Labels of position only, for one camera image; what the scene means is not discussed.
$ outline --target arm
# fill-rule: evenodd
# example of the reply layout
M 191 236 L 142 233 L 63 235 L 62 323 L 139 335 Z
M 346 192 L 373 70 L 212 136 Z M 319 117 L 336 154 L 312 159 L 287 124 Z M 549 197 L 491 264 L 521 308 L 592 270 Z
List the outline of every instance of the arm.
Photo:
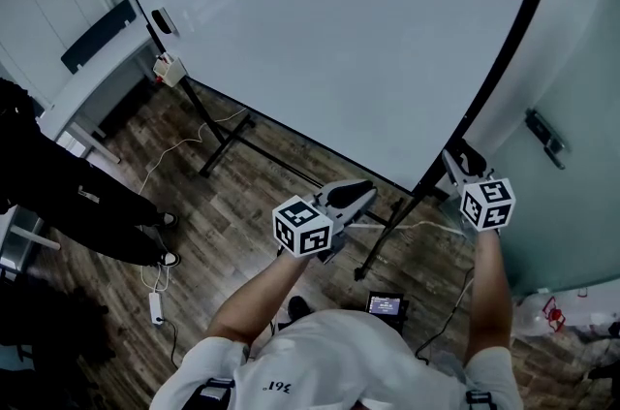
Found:
M 269 325 L 310 258 L 282 253 L 259 275 L 241 286 L 216 312 L 207 337 L 251 345 Z
M 500 239 L 495 231 L 478 234 L 475 265 L 466 364 L 485 348 L 508 348 L 511 340 L 511 291 L 504 272 Z

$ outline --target white cable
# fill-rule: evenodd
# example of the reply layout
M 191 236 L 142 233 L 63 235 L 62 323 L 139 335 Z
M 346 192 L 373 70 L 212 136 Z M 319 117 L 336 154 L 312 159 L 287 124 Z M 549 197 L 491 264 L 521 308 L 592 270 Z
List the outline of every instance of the white cable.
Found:
M 396 226 L 395 229 L 414 229 L 417 226 L 422 226 L 422 225 L 433 226 L 434 228 L 442 229 L 448 233 L 453 233 L 459 236 L 465 236 L 463 232 L 458 229 L 449 228 L 447 226 L 442 226 L 441 224 L 436 224 L 435 222 L 431 222 L 429 220 L 419 221 L 412 226 Z M 386 226 L 382 224 L 351 224 L 349 227 L 350 228 L 362 228 L 362 229 L 384 229 Z
M 214 122 L 226 122 L 227 120 L 231 120 L 233 117 L 237 117 L 240 113 L 243 113 L 244 111 L 246 111 L 247 109 L 241 109 L 240 111 L 238 111 L 237 113 L 234 113 L 233 115 L 231 115 L 230 117 L 226 117 L 225 119 L 219 119 L 219 120 L 215 120 Z M 202 139 L 202 128 L 206 126 L 206 122 L 204 122 L 201 127 L 198 128 L 198 132 L 197 132 L 197 139 L 194 138 L 187 138 L 186 140 L 182 140 L 180 142 L 178 142 L 175 146 L 173 146 L 172 148 L 168 148 L 167 150 L 165 150 L 159 157 L 159 160 L 157 161 L 157 164 L 155 164 L 155 167 L 153 167 L 153 169 L 151 169 L 147 174 L 146 174 L 146 178 L 144 179 L 144 182 L 142 183 L 141 188 L 138 191 L 138 194 L 141 195 L 142 191 L 144 190 L 144 186 L 146 186 L 146 182 L 148 181 L 148 178 L 151 176 L 151 174 L 155 171 L 155 169 L 157 169 L 159 167 L 159 165 L 162 163 L 162 160 L 164 160 L 164 155 L 166 155 L 169 151 L 173 151 L 175 148 L 178 148 L 179 146 L 181 146 L 182 144 L 184 144 L 185 142 L 203 142 Z M 159 280 L 162 277 L 162 268 L 166 268 L 166 283 L 164 285 L 163 288 L 158 288 L 157 286 L 159 285 Z M 162 266 L 161 264 L 157 265 L 157 279 L 155 280 L 155 284 L 153 286 L 149 286 L 148 284 L 146 284 L 146 281 L 144 280 L 144 266 L 140 266 L 139 268 L 139 278 L 142 281 L 142 284 L 144 286 L 146 286 L 149 290 L 153 290 L 153 293 L 164 293 L 167 288 L 168 285 L 171 282 L 171 268 L 167 267 L 167 266 Z
M 236 117 L 237 115 L 239 115 L 240 113 L 246 111 L 247 109 L 241 109 L 240 111 L 238 111 L 237 113 L 234 113 L 233 115 L 231 115 L 230 117 L 226 117 L 225 119 L 219 119 L 216 120 L 214 122 L 226 122 L 227 120 L 231 120 L 233 117 Z M 151 169 L 147 174 L 146 174 L 146 179 L 144 180 L 144 182 L 142 183 L 141 188 L 138 191 L 138 194 L 141 195 L 142 191 L 144 190 L 144 186 L 146 186 L 146 181 L 148 181 L 148 178 L 151 176 L 151 174 L 155 171 L 155 169 L 157 169 L 159 167 L 159 165 L 162 163 L 162 160 L 164 159 L 164 155 L 166 155 L 169 151 L 173 151 L 175 148 L 178 148 L 179 146 L 181 146 L 182 144 L 184 144 L 185 142 L 203 142 L 202 139 L 202 128 L 206 126 L 206 122 L 203 123 L 203 125 L 201 125 L 200 128 L 198 128 L 198 132 L 197 132 L 197 136 L 198 139 L 194 139 L 194 138 L 187 138 L 186 140 L 182 140 L 180 142 L 178 142 L 175 146 L 173 146 L 172 148 L 168 148 L 167 150 L 165 150 L 159 157 L 159 160 L 157 161 L 157 164 L 155 164 L 155 167 L 153 167 L 153 169 Z

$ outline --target black pants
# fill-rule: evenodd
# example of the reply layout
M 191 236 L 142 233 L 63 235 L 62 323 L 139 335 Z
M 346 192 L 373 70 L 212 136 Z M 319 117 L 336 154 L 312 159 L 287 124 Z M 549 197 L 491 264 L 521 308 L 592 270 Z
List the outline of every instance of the black pants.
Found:
M 163 250 L 136 226 L 160 223 L 157 207 L 103 171 L 38 136 L 15 170 L 12 203 L 37 213 L 80 244 L 151 266 Z

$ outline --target door handle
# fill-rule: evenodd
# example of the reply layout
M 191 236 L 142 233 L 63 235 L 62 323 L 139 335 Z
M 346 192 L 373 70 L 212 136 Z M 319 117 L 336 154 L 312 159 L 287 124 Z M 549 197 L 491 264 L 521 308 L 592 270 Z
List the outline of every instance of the door handle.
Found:
M 542 115 L 533 109 L 528 109 L 525 112 L 525 125 L 542 142 L 544 153 L 551 159 L 553 165 L 560 171 L 563 171 L 566 166 L 558 158 L 558 153 L 566 149 L 566 144 L 560 135 L 557 134 L 555 129 L 549 125 Z

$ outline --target black cable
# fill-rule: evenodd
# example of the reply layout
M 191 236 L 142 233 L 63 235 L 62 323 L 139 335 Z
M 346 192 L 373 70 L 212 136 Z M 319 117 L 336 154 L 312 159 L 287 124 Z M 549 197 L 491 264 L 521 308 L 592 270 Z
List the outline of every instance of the black cable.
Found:
M 465 288 L 467 287 L 467 279 L 469 278 L 469 274 L 472 272 L 472 270 L 474 270 L 474 268 L 470 268 L 467 272 L 465 272 L 465 279 L 463 280 L 463 286 L 461 288 L 461 291 L 458 294 L 458 297 L 460 298 L 461 295 L 463 294 L 463 292 L 465 291 Z M 421 357 L 419 355 L 419 352 L 421 352 L 424 348 L 426 348 L 427 346 L 430 345 L 430 343 L 432 343 L 435 339 L 437 339 L 439 336 L 441 336 L 445 331 L 446 328 L 448 327 L 448 324 L 450 323 L 450 321 L 452 320 L 452 317 L 454 316 L 454 313 L 456 312 L 456 309 L 458 308 L 458 305 L 460 304 L 459 301 L 456 302 L 456 304 L 454 305 L 454 308 L 452 309 L 452 312 L 450 313 L 449 317 L 447 318 L 446 322 L 444 323 L 444 327 L 434 336 L 432 336 L 430 339 L 428 339 L 428 341 L 426 341 L 425 343 L 423 343 L 417 350 L 416 350 L 416 358 L 420 361 L 425 362 L 427 365 L 430 364 L 430 360 L 425 358 L 425 357 Z
M 160 317 L 157 320 L 162 321 L 162 322 L 168 322 L 172 326 L 172 328 L 174 329 L 174 342 L 172 343 L 172 351 L 170 352 L 170 361 L 172 362 L 172 365 L 174 365 L 174 368 L 178 368 L 178 365 L 176 363 L 174 363 L 174 350 L 176 350 L 176 337 L 178 335 L 178 331 L 176 330 L 176 326 L 171 321 L 169 321 L 168 319 L 162 319 Z

